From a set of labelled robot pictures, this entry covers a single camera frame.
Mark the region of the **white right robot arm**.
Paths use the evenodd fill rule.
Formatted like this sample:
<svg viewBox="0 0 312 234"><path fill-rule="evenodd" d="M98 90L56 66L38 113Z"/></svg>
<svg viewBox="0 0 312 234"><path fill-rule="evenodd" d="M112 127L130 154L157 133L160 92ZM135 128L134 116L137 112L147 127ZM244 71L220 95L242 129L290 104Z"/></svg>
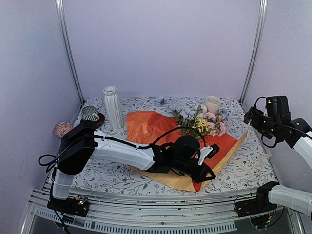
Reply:
<svg viewBox="0 0 312 234"><path fill-rule="evenodd" d="M312 187L308 182L312 175L312 128L302 118L291 119L286 96L264 97L264 100L265 110L258 109L255 103L244 115L244 122L258 131L267 149L283 143L280 150L284 153L289 146L291 154L300 157L304 169L300 172L298 163L294 168L279 169L279 180L261 185L249 208L261 213L280 205L311 217Z"/></svg>

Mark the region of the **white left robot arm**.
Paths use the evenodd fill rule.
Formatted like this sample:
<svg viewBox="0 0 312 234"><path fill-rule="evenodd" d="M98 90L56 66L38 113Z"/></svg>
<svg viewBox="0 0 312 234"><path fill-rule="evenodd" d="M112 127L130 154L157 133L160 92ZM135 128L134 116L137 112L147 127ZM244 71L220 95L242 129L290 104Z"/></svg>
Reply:
<svg viewBox="0 0 312 234"><path fill-rule="evenodd" d="M61 140L52 187L53 203L63 212L72 208L69 188L75 175L84 169L91 158L130 165L154 174L176 170L201 183L215 179L215 173L204 160L218 152L216 144L201 147L198 140L190 135L162 145L156 142L135 144L106 135L97 130L91 121L82 121Z"/></svg>

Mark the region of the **white ribbed ceramic vase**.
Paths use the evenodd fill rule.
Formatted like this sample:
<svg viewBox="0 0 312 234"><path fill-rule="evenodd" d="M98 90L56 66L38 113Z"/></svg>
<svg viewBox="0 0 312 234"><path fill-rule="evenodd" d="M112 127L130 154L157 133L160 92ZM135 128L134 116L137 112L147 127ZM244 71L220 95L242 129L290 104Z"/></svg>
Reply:
<svg viewBox="0 0 312 234"><path fill-rule="evenodd" d="M103 88L104 102L110 125L113 129L120 129L124 126L120 100L115 86Z"/></svg>

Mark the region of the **yellow small flower sprig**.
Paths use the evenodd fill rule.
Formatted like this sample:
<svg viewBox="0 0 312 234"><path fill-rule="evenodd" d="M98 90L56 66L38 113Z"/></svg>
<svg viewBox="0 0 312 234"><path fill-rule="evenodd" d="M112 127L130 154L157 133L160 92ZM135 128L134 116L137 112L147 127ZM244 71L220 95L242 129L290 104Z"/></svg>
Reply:
<svg viewBox="0 0 312 234"><path fill-rule="evenodd" d="M209 122L206 119L201 119L200 117L184 120L182 126L188 127L182 130L183 135L191 135L195 138L210 135L215 127L214 123Z"/></svg>

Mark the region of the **yellow wrapping paper sheet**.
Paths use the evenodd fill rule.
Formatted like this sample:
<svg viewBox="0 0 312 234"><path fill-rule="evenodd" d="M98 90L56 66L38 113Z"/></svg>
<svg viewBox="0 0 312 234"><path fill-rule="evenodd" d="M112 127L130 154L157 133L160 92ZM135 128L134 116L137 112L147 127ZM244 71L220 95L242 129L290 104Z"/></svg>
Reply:
<svg viewBox="0 0 312 234"><path fill-rule="evenodd" d="M192 156L190 160L195 163L194 166L191 166L191 169L194 172L193 175L188 175L181 169L174 169L167 173L151 173L133 166L131 168L141 175L147 176L171 189L198 192L210 183L209 180L202 181L202 179L206 179L211 175L210 172L203 172L202 166L207 165L212 172L217 175L235 154L245 140L247 134L248 132L246 131L238 140L229 134L224 134L222 136L206 136L206 143L209 145L216 144L219 147L219 151L214 156L204 159L202 165L198 165L197 159Z"/></svg>

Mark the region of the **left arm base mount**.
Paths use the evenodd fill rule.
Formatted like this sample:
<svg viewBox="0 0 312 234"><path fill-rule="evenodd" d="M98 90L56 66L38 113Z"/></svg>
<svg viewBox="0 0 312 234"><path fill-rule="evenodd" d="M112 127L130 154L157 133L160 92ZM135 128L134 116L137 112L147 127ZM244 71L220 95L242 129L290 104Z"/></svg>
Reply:
<svg viewBox="0 0 312 234"><path fill-rule="evenodd" d="M87 197L78 195L75 198L67 198L66 200L51 197L48 201L47 208L62 214L86 217L89 205Z"/></svg>

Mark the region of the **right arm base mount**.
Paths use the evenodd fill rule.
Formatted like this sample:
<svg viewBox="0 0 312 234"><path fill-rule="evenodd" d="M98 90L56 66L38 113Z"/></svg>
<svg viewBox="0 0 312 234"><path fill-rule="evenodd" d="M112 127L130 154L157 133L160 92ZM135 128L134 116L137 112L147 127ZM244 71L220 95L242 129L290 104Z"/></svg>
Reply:
<svg viewBox="0 0 312 234"><path fill-rule="evenodd" d="M237 212L238 217L246 217L272 211L272 214L267 214L266 216L251 219L251 224L256 229L264 229L269 227L277 208L276 204L269 202L269 191L276 185L279 185L279 183L276 181L270 181L260 186L256 191L255 198L253 199L243 196L236 198L233 203L233 207Z"/></svg>

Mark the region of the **pink rose flower stem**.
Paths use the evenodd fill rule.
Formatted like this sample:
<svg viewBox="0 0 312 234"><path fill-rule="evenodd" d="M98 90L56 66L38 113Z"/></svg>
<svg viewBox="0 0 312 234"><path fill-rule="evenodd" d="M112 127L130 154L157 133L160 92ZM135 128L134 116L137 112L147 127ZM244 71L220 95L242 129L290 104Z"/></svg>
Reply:
<svg viewBox="0 0 312 234"><path fill-rule="evenodd" d="M208 122L209 134L213 137L220 137L226 133L226 118L222 111L218 110L216 114L207 112L206 120Z"/></svg>

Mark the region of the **blue hydrangea flower stem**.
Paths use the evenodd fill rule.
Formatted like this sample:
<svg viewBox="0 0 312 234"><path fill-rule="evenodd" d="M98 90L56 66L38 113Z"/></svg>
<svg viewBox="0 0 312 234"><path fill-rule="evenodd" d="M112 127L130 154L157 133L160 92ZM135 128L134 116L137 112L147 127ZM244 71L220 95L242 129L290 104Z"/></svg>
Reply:
<svg viewBox="0 0 312 234"><path fill-rule="evenodd" d="M197 110L181 104L171 106L165 97L157 97L156 102L170 110L170 113L177 119L178 126L192 127L194 125Z"/></svg>

